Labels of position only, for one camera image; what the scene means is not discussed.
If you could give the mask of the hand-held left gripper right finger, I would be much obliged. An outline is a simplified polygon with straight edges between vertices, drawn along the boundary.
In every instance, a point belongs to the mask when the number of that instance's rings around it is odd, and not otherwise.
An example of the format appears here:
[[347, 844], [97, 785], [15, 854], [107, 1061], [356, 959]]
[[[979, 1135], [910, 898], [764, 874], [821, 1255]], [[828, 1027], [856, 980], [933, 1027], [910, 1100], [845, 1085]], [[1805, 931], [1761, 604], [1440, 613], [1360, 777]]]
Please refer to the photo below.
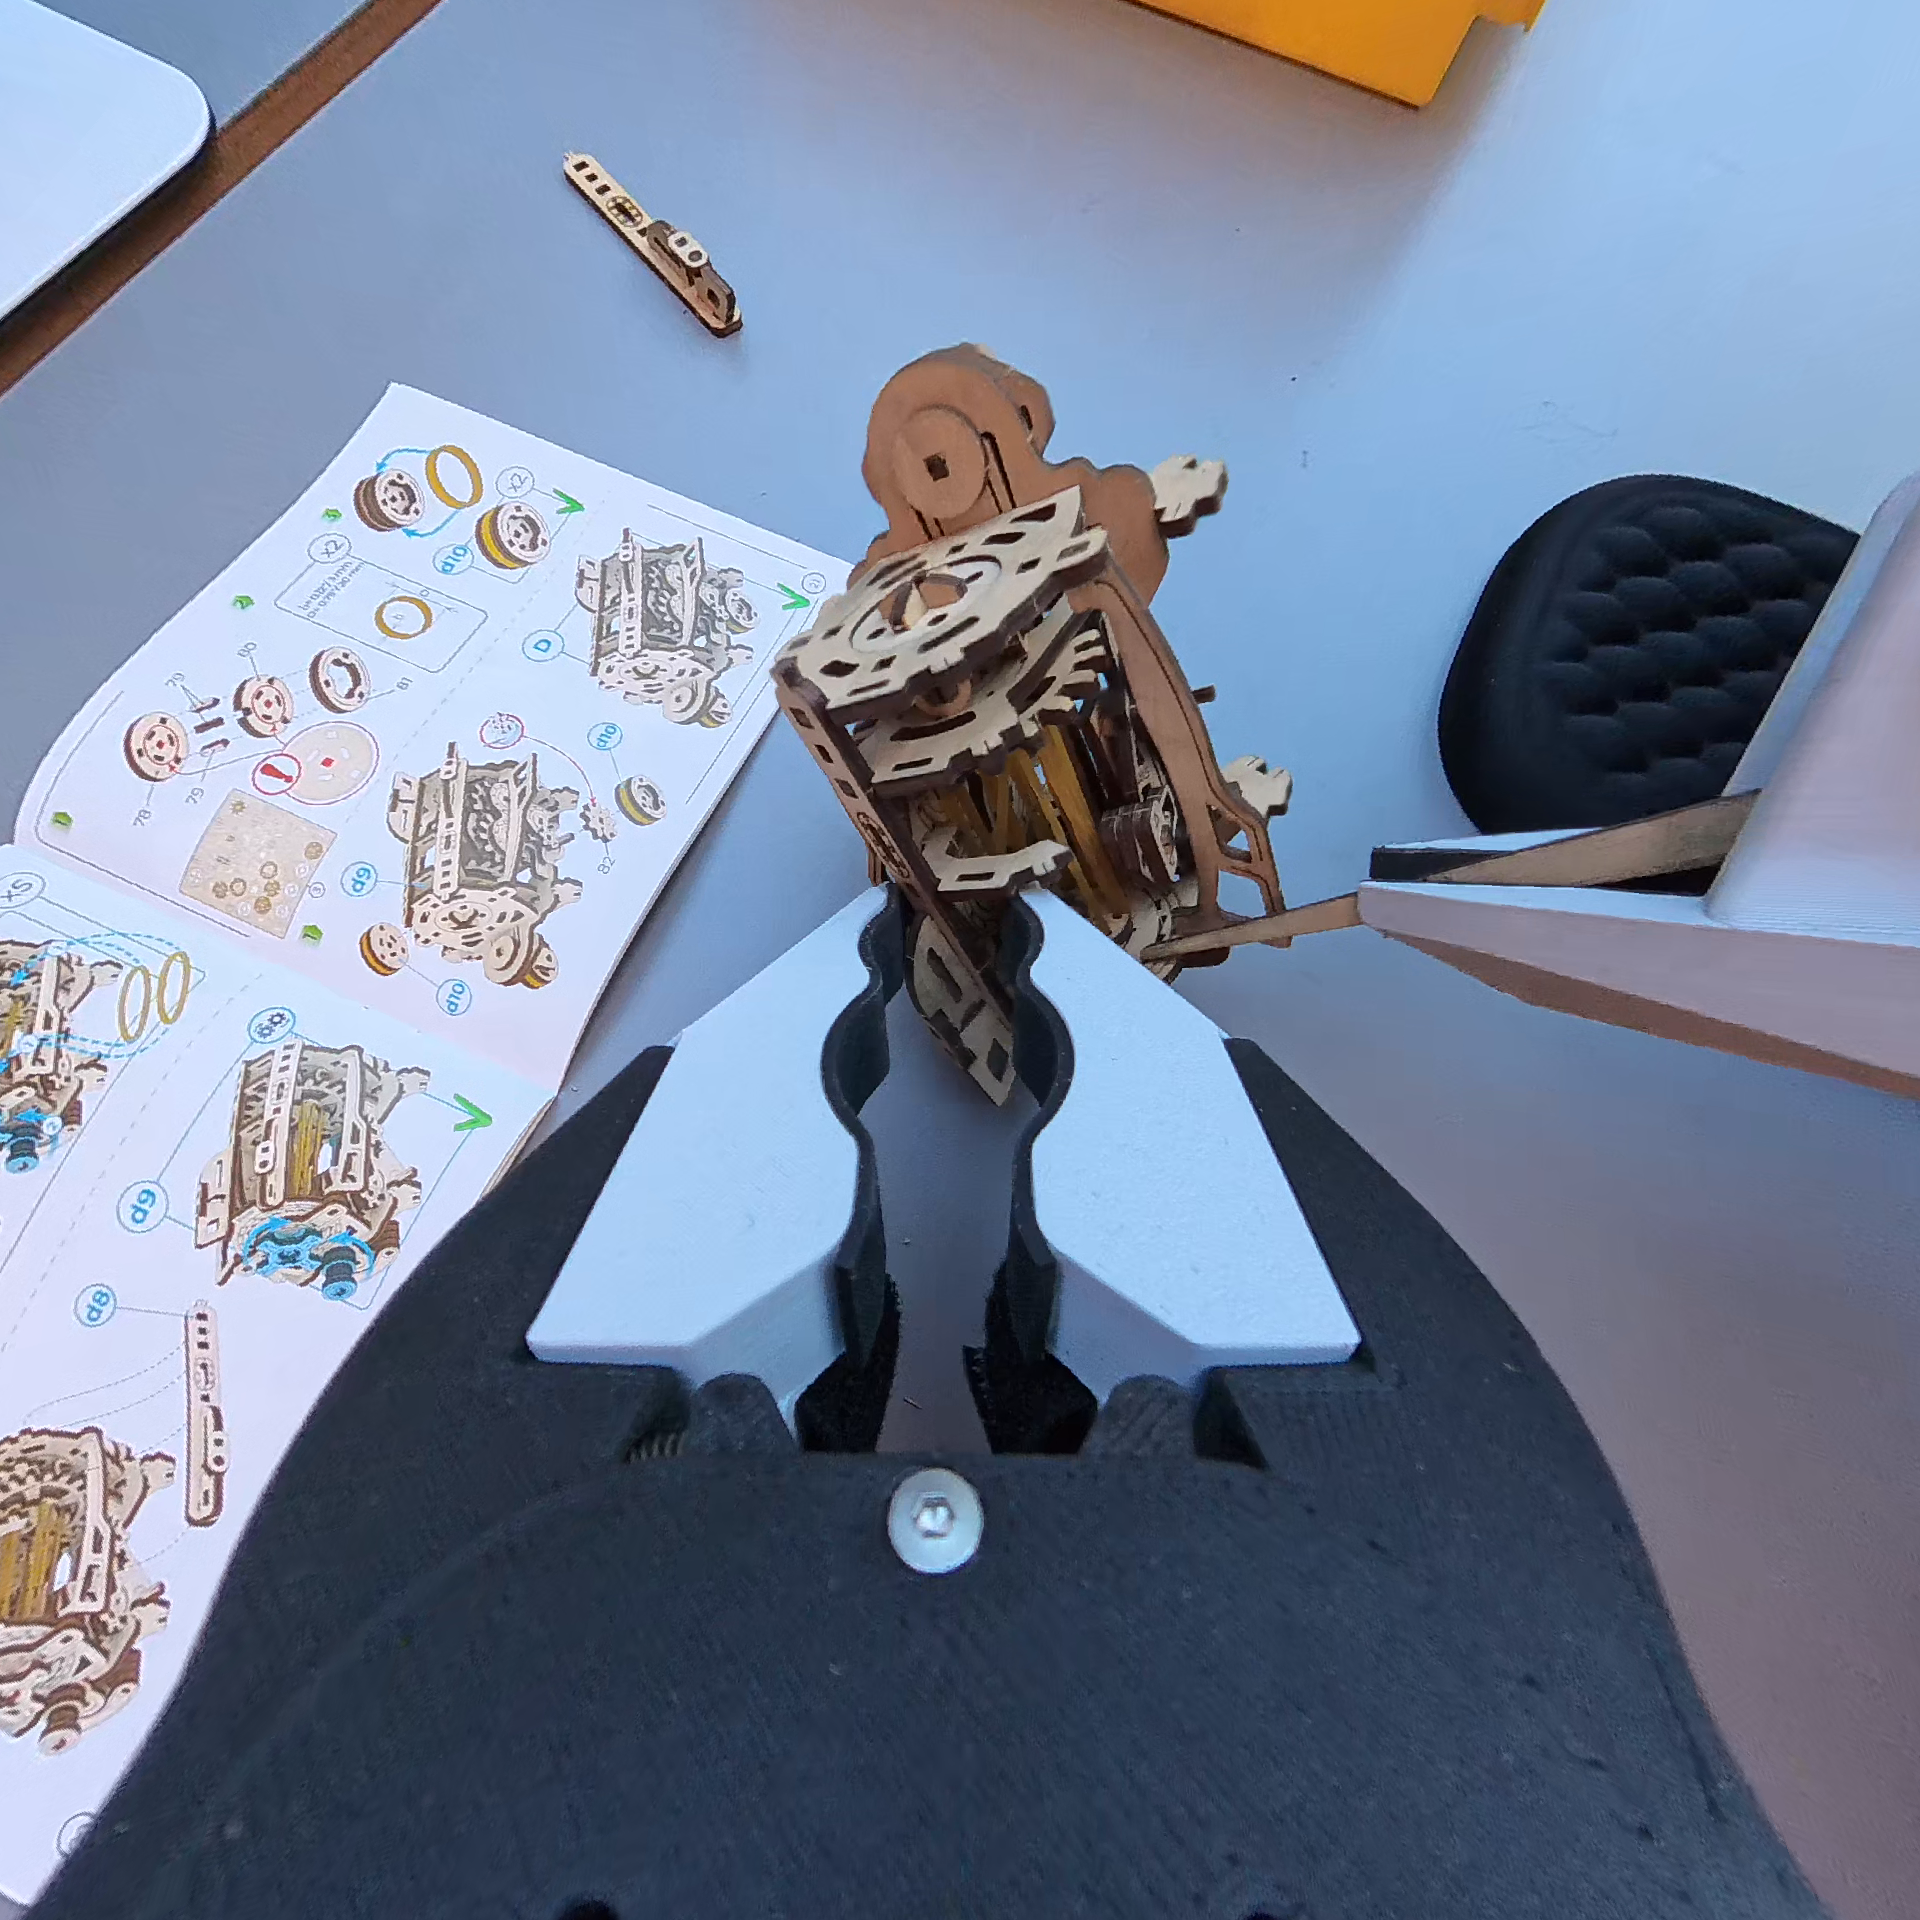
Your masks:
[[1360, 1332], [1227, 1037], [1061, 898], [1001, 940], [1015, 1068], [1039, 1103], [966, 1353], [993, 1451], [1065, 1453], [1126, 1379], [1344, 1363]]

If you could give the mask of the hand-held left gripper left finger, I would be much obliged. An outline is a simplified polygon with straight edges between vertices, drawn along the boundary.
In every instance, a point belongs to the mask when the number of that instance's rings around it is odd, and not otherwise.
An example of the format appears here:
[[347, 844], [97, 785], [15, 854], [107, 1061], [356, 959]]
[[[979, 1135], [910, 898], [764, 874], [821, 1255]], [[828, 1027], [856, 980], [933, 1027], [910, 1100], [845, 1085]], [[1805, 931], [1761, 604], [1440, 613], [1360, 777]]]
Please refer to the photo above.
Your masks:
[[755, 1377], [807, 1450], [870, 1451], [897, 1355], [878, 1162], [902, 906], [870, 890], [683, 1029], [527, 1343]]

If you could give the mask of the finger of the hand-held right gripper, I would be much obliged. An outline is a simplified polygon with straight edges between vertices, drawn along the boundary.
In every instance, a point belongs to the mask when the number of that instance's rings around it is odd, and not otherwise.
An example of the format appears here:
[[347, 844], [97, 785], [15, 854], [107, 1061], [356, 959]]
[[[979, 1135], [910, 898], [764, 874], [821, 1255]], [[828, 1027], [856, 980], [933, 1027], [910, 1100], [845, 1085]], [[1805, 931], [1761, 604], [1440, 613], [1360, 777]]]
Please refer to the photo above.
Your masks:
[[1699, 898], [1361, 885], [1360, 918], [1575, 1018], [1917, 1095], [1915, 943], [1742, 927]]
[[1707, 892], [1760, 793], [1742, 791], [1593, 830], [1489, 833], [1384, 846], [1369, 883], [1468, 883]]

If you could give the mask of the thin wooden strip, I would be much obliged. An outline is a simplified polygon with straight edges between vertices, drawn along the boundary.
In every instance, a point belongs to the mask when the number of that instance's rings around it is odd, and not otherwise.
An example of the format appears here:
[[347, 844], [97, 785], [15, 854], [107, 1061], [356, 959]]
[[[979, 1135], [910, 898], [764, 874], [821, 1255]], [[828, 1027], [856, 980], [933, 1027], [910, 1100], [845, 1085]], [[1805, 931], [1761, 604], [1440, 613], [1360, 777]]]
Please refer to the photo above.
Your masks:
[[1221, 954], [1245, 943], [1284, 943], [1311, 933], [1356, 927], [1360, 923], [1357, 894], [1294, 906], [1284, 913], [1243, 918], [1224, 927], [1193, 931], [1143, 948], [1144, 963], [1200, 964], [1204, 954]]

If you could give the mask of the wooden mechanical model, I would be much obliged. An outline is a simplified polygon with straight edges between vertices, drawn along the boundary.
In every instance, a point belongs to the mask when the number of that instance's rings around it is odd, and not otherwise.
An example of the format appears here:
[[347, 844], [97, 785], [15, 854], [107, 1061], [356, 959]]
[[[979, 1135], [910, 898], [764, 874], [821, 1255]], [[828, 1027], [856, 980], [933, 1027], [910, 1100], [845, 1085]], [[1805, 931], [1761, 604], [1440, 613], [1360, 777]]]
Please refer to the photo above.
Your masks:
[[1221, 764], [1150, 604], [1227, 470], [1052, 461], [1041, 386], [973, 346], [897, 371], [861, 470], [887, 513], [849, 585], [775, 660], [777, 700], [876, 874], [905, 982], [991, 1101], [1015, 1084], [1008, 903], [1041, 885], [1126, 954], [1279, 910], [1289, 775]]

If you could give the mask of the model instruction booklet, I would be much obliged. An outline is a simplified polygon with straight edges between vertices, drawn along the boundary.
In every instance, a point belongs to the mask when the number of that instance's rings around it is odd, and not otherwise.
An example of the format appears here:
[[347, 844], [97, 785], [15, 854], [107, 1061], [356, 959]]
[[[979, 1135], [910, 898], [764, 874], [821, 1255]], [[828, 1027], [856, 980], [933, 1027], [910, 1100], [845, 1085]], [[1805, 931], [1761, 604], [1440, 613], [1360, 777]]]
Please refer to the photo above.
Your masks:
[[391, 386], [62, 732], [4, 846], [4, 1893], [558, 1095], [845, 578]]

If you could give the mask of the black padded wrist rest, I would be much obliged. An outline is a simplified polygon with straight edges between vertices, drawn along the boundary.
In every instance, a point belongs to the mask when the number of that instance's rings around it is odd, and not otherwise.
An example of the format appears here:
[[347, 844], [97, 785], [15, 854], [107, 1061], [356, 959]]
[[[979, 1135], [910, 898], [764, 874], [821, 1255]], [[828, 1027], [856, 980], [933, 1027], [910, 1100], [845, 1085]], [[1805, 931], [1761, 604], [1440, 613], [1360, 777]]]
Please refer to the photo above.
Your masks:
[[1623, 826], [1721, 793], [1855, 533], [1703, 477], [1588, 487], [1513, 541], [1437, 708], [1481, 833]]

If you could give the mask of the yellow plastic bin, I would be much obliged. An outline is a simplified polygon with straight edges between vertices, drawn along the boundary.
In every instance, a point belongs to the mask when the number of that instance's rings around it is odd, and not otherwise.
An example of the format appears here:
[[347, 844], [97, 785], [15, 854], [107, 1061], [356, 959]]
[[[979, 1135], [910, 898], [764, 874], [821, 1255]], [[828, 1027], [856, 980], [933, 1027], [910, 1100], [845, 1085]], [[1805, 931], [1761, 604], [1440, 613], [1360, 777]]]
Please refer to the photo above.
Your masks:
[[1433, 101], [1481, 19], [1529, 30], [1544, 2], [1143, 2], [1404, 105]]

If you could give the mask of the small slotted wooden part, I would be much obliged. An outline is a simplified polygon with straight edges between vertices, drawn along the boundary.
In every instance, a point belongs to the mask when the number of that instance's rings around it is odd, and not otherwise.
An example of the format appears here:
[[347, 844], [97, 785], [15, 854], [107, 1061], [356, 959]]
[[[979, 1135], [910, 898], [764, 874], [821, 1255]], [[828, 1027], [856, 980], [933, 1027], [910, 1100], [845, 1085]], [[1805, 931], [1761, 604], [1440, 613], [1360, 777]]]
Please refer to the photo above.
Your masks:
[[740, 331], [735, 293], [712, 268], [707, 247], [685, 228], [657, 219], [615, 181], [592, 155], [561, 155], [564, 179], [584, 197], [604, 221], [640, 257], [677, 299], [712, 333]]

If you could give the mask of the white monitor stand base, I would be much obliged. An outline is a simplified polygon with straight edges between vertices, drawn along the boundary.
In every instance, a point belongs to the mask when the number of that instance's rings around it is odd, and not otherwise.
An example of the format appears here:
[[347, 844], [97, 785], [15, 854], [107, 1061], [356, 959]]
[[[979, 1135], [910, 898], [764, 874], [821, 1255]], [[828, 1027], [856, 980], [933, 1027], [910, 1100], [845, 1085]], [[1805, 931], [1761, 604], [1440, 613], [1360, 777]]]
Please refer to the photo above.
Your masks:
[[191, 77], [33, 2], [3, 4], [3, 311], [199, 155]]

